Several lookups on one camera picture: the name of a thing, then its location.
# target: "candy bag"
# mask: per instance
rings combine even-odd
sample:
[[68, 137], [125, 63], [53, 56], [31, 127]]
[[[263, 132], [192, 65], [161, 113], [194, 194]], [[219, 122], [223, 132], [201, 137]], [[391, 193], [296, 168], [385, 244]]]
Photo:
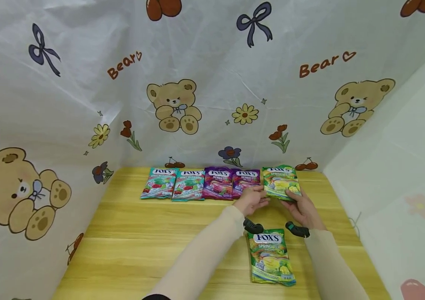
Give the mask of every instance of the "candy bag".
[[239, 199], [242, 191], [247, 187], [260, 185], [260, 171], [259, 170], [240, 170], [232, 169], [232, 197]]
[[286, 287], [296, 284], [284, 241], [284, 230], [248, 233], [247, 237], [251, 254], [251, 281], [281, 283]]
[[290, 165], [279, 165], [278, 167], [263, 167], [264, 190], [267, 196], [285, 201], [294, 201], [286, 195], [285, 190], [301, 195], [300, 184], [296, 176], [296, 170]]
[[177, 175], [173, 201], [204, 200], [204, 170], [182, 171]]
[[232, 200], [231, 169], [227, 167], [208, 167], [204, 169], [205, 179], [202, 190], [203, 198], [217, 200]]
[[151, 168], [140, 198], [171, 198], [178, 171], [178, 168]]

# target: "wooden tabletop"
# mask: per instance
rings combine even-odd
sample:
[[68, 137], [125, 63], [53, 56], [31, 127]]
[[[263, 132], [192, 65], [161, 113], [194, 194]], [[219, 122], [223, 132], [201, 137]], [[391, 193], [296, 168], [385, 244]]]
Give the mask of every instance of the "wooden tabletop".
[[[54, 300], [141, 299], [194, 236], [232, 203], [140, 200], [148, 174], [149, 168], [116, 172]], [[298, 178], [370, 298], [390, 299], [326, 177], [303, 171]], [[266, 229], [284, 228], [286, 221], [292, 220], [276, 201], [250, 219]], [[285, 239], [295, 286], [251, 283], [248, 245], [243, 237], [232, 245], [200, 299], [320, 299], [304, 240], [287, 231]]]

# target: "bear paw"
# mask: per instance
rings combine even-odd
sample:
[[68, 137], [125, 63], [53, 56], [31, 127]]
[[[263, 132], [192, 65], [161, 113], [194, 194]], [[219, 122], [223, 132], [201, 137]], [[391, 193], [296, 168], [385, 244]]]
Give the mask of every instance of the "bear paw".
[[323, 135], [332, 135], [333, 133], [341, 131], [343, 126], [344, 120], [342, 117], [333, 117], [323, 123], [321, 126], [321, 133]]
[[181, 118], [181, 129], [186, 133], [187, 135], [193, 135], [194, 133], [198, 132], [198, 120], [191, 116], [191, 115], [185, 115]]
[[62, 180], [55, 180], [51, 186], [51, 195], [49, 202], [52, 207], [62, 208], [71, 198], [71, 187]]
[[44, 206], [35, 212], [29, 219], [26, 227], [26, 238], [28, 240], [41, 239], [51, 228], [56, 212], [51, 206]]
[[180, 128], [180, 121], [177, 117], [167, 117], [159, 122], [159, 128], [167, 132], [176, 132]]
[[348, 124], [346, 124], [342, 130], [342, 135], [345, 137], [353, 136], [358, 130], [364, 125], [364, 120], [352, 120]]

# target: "person's right hand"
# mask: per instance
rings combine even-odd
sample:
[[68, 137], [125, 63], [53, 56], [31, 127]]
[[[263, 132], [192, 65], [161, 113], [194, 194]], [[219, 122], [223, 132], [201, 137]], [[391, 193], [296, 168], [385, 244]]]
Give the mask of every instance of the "person's right hand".
[[288, 209], [292, 217], [309, 229], [327, 230], [323, 220], [319, 216], [318, 210], [308, 195], [301, 189], [302, 196], [296, 195], [290, 190], [286, 190], [286, 195], [297, 201], [281, 201], [282, 205]]

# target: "yellow flower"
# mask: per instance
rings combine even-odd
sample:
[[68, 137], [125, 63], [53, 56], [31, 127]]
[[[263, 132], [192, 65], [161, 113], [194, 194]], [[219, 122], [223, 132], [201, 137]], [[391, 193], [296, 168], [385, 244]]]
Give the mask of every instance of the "yellow flower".
[[259, 111], [255, 110], [253, 105], [248, 106], [244, 103], [242, 108], [236, 108], [236, 112], [232, 113], [232, 117], [234, 118], [234, 123], [241, 123], [241, 125], [251, 124], [253, 120], [257, 119], [258, 113]]
[[97, 127], [94, 128], [95, 135], [92, 136], [91, 142], [89, 143], [89, 146], [93, 149], [102, 145], [105, 140], [108, 138], [108, 134], [111, 131], [109, 129], [109, 126], [107, 124], [104, 124], [101, 126], [101, 124], [98, 124]]

